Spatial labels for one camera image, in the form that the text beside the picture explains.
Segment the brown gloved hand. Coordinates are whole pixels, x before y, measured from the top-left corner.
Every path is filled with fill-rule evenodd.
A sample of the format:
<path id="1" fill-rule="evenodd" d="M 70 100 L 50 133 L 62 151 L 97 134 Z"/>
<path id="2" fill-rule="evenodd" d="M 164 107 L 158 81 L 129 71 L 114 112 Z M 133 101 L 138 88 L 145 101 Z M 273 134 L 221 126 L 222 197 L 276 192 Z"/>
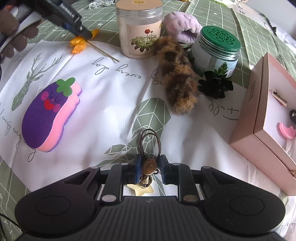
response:
<path id="1" fill-rule="evenodd" d="M 19 29 L 19 22 L 7 10 L 1 10 L 1 33 L 7 37 L 13 35 Z M 31 25 L 16 35 L 14 39 L 1 51 L 1 55 L 12 58 L 14 49 L 23 51 L 27 46 L 27 39 L 32 39 L 38 34 L 37 24 Z"/>

